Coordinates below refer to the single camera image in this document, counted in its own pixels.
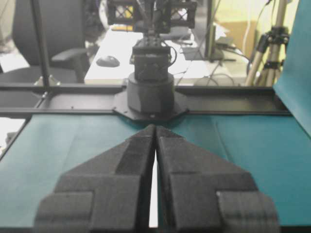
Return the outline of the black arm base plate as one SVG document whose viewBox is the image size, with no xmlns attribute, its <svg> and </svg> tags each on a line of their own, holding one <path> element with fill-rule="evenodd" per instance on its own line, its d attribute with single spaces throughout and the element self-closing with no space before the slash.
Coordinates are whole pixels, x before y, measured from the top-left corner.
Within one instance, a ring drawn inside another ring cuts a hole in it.
<svg viewBox="0 0 311 233">
<path fill-rule="evenodd" d="M 187 97 L 175 92 L 173 98 L 156 97 L 154 100 L 117 93 L 113 99 L 113 111 L 134 121 L 168 121 L 189 111 Z"/>
</svg>

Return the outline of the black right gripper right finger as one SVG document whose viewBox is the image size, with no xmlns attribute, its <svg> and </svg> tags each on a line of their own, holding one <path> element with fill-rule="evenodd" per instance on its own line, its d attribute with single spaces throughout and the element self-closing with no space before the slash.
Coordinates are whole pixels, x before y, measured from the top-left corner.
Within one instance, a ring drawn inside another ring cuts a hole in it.
<svg viewBox="0 0 311 233">
<path fill-rule="evenodd" d="M 158 126 L 163 214 L 177 233 L 278 233 L 273 200 L 247 170 Z"/>
</svg>

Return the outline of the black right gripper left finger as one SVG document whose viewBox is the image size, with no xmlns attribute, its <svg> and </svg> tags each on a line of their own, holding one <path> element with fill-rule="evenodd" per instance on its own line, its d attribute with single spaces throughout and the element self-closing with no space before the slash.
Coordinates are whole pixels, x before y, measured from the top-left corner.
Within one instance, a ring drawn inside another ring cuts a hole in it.
<svg viewBox="0 0 311 233">
<path fill-rule="evenodd" d="M 149 228 L 154 125 L 63 173 L 36 212 L 35 233 L 144 233 Z"/>
</svg>

